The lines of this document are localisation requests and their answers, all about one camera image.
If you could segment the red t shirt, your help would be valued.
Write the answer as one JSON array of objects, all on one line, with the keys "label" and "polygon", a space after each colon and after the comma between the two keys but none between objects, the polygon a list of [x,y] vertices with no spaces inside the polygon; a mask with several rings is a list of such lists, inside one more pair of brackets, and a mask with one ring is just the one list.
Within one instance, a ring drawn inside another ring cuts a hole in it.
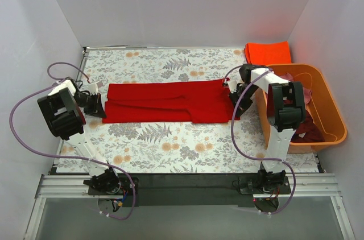
[{"label": "red t shirt", "polygon": [[222,80],[155,84],[110,84],[103,123],[227,123],[230,90]]}]

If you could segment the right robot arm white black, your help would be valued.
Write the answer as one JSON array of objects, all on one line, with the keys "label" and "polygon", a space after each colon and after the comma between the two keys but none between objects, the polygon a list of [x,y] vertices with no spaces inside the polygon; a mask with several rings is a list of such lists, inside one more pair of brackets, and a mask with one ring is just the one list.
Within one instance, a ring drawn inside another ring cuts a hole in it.
[{"label": "right robot arm white black", "polygon": [[[289,145],[293,135],[304,122],[305,102],[303,85],[299,81],[288,81],[262,65],[243,64],[239,70],[241,82],[225,76],[222,85],[229,88],[229,98],[233,104],[231,138],[234,147],[244,157],[260,162],[255,187],[264,193],[278,190],[285,184],[286,162]],[[234,121],[242,116],[253,103],[254,93],[261,89],[266,93],[266,118],[270,126],[268,146],[264,158],[255,158],[243,153],[234,137]]]}]

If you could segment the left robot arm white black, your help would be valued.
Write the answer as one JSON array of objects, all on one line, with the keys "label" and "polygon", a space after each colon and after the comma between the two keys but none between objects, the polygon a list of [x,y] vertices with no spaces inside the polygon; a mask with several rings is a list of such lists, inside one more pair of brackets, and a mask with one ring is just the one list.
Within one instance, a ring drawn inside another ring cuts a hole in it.
[{"label": "left robot arm white black", "polygon": [[80,90],[76,81],[68,77],[59,81],[37,103],[52,135],[70,144],[85,161],[90,175],[86,185],[110,195],[119,192],[121,181],[116,171],[108,166],[108,161],[97,151],[84,129],[86,115],[106,117],[97,86],[91,84],[89,89]]}]

